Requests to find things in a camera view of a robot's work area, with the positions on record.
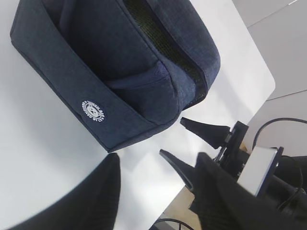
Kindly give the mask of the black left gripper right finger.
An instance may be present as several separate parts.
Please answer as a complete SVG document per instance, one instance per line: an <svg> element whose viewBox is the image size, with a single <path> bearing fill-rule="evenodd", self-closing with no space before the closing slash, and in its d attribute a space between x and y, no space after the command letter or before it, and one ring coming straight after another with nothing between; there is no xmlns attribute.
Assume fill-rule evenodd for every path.
<svg viewBox="0 0 307 230"><path fill-rule="evenodd" d="M197 156L195 202L203 230L296 230L297 223L241 187L206 153Z"/></svg>

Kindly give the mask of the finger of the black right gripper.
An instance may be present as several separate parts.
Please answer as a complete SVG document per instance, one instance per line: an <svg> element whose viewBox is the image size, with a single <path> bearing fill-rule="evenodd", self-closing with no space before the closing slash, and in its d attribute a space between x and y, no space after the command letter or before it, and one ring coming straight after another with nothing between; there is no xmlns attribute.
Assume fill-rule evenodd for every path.
<svg viewBox="0 0 307 230"><path fill-rule="evenodd" d="M190 191L195 190L195 168L181 161L179 158L171 154L170 152L161 149L159 154L173 167L178 173L180 178L185 183L185 187Z"/></svg>
<svg viewBox="0 0 307 230"><path fill-rule="evenodd" d="M185 129L194 133L214 149L222 147L229 134L228 126L217 126L196 122L182 117L180 123Z"/></svg>

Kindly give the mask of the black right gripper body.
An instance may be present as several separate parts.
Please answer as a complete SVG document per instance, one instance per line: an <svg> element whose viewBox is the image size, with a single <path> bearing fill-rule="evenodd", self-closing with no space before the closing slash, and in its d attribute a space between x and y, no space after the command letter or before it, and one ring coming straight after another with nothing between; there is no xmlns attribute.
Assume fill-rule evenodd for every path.
<svg viewBox="0 0 307 230"><path fill-rule="evenodd" d="M215 162L229 173L236 181L244 169L249 154L240 149L240 145L248 130L248 126L237 121L231 132L225 139L220 152L215 157Z"/></svg>

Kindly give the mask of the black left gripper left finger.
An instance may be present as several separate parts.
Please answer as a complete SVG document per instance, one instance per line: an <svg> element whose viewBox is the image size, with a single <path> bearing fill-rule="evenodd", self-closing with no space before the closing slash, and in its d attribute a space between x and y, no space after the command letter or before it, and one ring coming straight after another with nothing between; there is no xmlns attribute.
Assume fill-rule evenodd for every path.
<svg viewBox="0 0 307 230"><path fill-rule="evenodd" d="M120 159L108 154L72 191L14 230L112 230L120 196Z"/></svg>

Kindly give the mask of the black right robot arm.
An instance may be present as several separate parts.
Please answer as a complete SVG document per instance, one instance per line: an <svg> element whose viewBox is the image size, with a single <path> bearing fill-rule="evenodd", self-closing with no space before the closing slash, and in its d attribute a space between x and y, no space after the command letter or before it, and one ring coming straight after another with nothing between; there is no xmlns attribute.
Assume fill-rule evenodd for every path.
<svg viewBox="0 0 307 230"><path fill-rule="evenodd" d="M180 123L211 147L219 149L213 161L250 193L264 197L276 205L279 211L299 216L307 209L307 175L303 172L306 157L285 156L283 147L256 146L261 131L281 121L306 123L305 120L288 117L266 122L254 137L251 154L240 149L248 130L248 126L240 121L233 128L200 123L184 117Z"/></svg>

